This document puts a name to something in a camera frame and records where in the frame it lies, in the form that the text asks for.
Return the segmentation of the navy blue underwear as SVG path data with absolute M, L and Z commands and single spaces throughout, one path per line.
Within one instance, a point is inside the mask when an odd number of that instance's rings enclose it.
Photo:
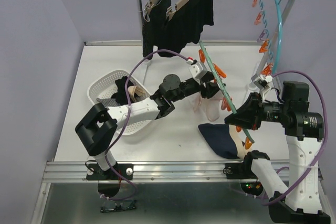
M 236 128 L 228 124 L 200 124 L 198 130 L 208 146 L 225 159 L 243 159 L 247 153 Z

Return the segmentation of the white underwear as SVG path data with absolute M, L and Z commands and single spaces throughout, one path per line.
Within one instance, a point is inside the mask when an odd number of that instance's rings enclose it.
M 214 122 L 220 117 L 222 99 L 223 95 L 220 92 L 210 99 L 202 98 L 202 96 L 197 93 L 190 98 L 190 104 L 195 113 L 203 112 L 210 122 Z

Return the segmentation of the black underwear beige waistband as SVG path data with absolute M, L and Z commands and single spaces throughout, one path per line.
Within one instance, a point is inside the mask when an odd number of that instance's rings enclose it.
M 115 81 L 117 92 L 111 96 L 111 98 L 120 105 L 128 104 L 129 100 L 131 103 L 141 101 L 146 95 L 145 89 L 140 85 L 136 85 L 131 81 L 126 83 L 127 78 L 128 77 L 124 76 Z

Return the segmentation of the blue plastic clip hanger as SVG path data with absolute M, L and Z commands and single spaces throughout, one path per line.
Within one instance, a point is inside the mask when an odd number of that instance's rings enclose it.
M 285 14 L 281 12 L 281 1 L 282 0 L 274 0 L 277 16 L 277 28 L 275 29 L 274 35 L 271 37 L 264 0 L 253 0 L 252 7 L 259 7 L 259 13 L 254 21 L 254 25 L 262 25 L 263 29 L 268 29 L 268 39 L 270 40 L 269 50 L 266 53 L 261 53 L 263 54 L 263 57 L 256 70 L 256 74 L 260 74 L 264 70 L 266 73 L 274 73 L 277 71 L 282 55 L 283 26 L 286 19 Z

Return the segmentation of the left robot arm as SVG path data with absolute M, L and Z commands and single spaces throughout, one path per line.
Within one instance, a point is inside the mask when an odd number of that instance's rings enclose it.
M 169 74 L 154 94 L 142 101 L 115 107 L 95 104 L 77 124 L 75 132 L 98 164 L 94 173 L 110 179 L 119 172 L 118 163 L 109 150 L 116 131 L 123 132 L 129 124 L 161 119 L 175 109 L 174 102 L 196 93 L 210 99 L 218 92 L 219 86 L 209 71 L 200 80 L 181 81 L 177 75 Z

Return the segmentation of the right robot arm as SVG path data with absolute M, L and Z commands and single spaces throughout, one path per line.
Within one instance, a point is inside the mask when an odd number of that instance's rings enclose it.
M 253 179 L 261 182 L 274 223 L 331 223 L 320 203 L 318 192 L 318 155 L 327 139 L 326 120 L 309 112 L 309 85 L 285 81 L 281 100 L 263 101 L 260 93 L 249 94 L 235 114 L 225 123 L 257 130 L 262 122 L 280 123 L 285 130 L 289 151 L 289 184 L 275 172 L 266 153 L 249 151 L 242 162 L 227 163 L 223 173 L 228 179 Z

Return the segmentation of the grey striped underwear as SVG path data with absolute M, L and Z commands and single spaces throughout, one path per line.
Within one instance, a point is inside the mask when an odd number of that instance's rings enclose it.
M 105 107 L 119 106 L 119 103 L 115 99 L 113 99 L 113 98 L 107 98 L 107 99 L 96 98 L 96 101 L 98 103 L 102 103 Z

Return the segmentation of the green plastic clip hanger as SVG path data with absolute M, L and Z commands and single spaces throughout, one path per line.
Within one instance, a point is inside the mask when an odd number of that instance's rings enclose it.
M 199 45 L 200 45 L 201 51 L 204 55 L 205 61 L 207 62 L 212 74 L 214 75 L 216 83 L 219 86 L 219 88 L 221 90 L 221 93 L 224 96 L 224 100 L 226 101 L 227 105 L 231 109 L 232 115 L 235 115 L 237 113 L 237 109 L 236 109 L 235 105 L 233 104 L 233 102 L 231 100 L 231 97 L 230 97 L 229 93 L 227 92 L 227 90 L 226 90 L 226 88 L 225 88 L 225 86 L 222 82 L 222 79 L 219 76 L 218 71 L 215 68 L 215 65 L 214 65 L 211 57 L 209 56 L 203 41 L 200 40 Z M 254 139 L 252 138 L 252 136 L 250 135 L 250 133 L 248 132 L 247 129 L 243 128 L 242 126 L 241 126 L 241 128 L 242 128 L 242 131 L 244 132 L 244 134 L 246 135 L 244 148 L 246 150 L 248 150 L 252 147 L 252 145 L 254 144 L 255 141 L 254 141 Z

